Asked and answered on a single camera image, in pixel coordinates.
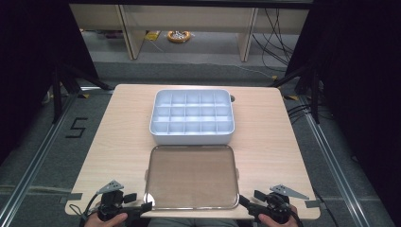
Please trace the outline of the clear brownish box lid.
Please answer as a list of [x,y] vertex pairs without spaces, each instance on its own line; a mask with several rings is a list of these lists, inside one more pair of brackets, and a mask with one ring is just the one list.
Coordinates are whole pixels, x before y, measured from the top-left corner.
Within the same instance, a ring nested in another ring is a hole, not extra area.
[[235,155],[228,146],[157,146],[149,158],[144,201],[155,210],[237,207]]

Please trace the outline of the person's right hand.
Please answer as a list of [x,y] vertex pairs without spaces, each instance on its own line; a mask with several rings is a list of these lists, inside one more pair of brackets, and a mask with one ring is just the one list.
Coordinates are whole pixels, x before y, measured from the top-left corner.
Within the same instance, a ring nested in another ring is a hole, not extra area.
[[291,216],[286,223],[280,224],[273,220],[271,217],[259,214],[258,218],[267,227],[299,227],[298,222],[294,216]]

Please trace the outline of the metal floor rail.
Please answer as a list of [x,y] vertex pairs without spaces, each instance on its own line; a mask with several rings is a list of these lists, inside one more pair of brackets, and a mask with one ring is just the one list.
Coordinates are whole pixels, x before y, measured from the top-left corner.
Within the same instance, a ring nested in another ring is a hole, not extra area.
[[357,227],[371,227],[356,194],[344,175],[344,172],[340,167],[340,163],[323,133],[321,125],[316,122],[315,117],[311,113],[306,114],[306,119],[317,140],[320,150],[323,153],[323,157],[327,162],[327,165],[333,175],[333,178],[354,223]]
[[57,120],[52,121],[52,124],[49,126],[43,141],[36,149],[34,156],[26,167],[24,174],[19,182],[13,187],[7,202],[0,210],[0,227],[9,227],[9,225],[12,223],[12,220],[20,208],[29,187],[36,178],[51,146],[60,132],[65,117],[67,116],[77,97],[77,94],[69,95],[61,105],[61,115]]

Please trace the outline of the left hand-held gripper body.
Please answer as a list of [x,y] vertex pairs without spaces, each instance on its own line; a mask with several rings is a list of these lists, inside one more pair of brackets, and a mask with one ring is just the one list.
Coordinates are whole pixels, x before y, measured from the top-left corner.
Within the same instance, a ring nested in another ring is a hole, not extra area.
[[97,207],[97,215],[102,221],[111,220],[123,213],[128,215],[128,221],[139,219],[142,215],[141,206],[125,207],[123,188],[124,186],[121,183],[112,180],[97,191],[101,196],[100,205]]

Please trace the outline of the black metal stand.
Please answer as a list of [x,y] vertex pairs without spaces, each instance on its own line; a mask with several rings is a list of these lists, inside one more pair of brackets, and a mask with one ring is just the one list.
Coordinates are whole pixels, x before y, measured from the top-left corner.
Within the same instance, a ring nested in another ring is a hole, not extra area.
[[298,95],[304,95],[307,91],[311,92],[311,103],[310,110],[312,117],[316,124],[320,123],[318,115],[318,103],[319,103],[319,74],[315,66],[305,65],[296,69],[286,75],[282,79],[274,81],[270,87],[278,88],[281,85],[299,77],[298,83],[295,86],[294,91]]
[[98,77],[86,74],[72,65],[56,63],[52,75],[54,123],[61,118],[62,114],[61,87],[63,86],[69,95],[77,95],[81,92],[76,79],[84,79],[105,91],[113,90],[113,86],[102,82]]

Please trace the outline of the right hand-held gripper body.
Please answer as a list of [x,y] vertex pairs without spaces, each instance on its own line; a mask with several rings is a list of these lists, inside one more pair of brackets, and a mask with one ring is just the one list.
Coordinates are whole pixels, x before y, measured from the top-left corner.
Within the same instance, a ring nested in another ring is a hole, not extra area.
[[298,215],[291,210],[289,198],[308,200],[308,196],[282,184],[272,186],[270,193],[266,195],[267,201],[265,205],[251,204],[251,215],[256,222],[260,221],[258,215],[264,214],[280,224],[286,223],[291,216],[296,218],[298,224],[302,223]]

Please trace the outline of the white compartment organizer box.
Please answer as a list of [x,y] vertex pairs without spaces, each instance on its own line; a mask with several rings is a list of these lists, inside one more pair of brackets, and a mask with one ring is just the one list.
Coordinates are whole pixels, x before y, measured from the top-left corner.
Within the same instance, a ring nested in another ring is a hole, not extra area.
[[224,89],[160,90],[149,131],[157,145],[227,145],[235,131],[232,96]]

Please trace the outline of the black curtain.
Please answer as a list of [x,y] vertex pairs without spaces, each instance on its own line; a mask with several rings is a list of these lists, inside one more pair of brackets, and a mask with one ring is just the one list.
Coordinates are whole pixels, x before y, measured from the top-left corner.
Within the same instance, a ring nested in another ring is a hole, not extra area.
[[321,49],[324,96],[350,149],[401,227],[401,0],[307,0],[289,70]]
[[0,0],[0,165],[22,140],[54,72],[97,71],[69,0]]

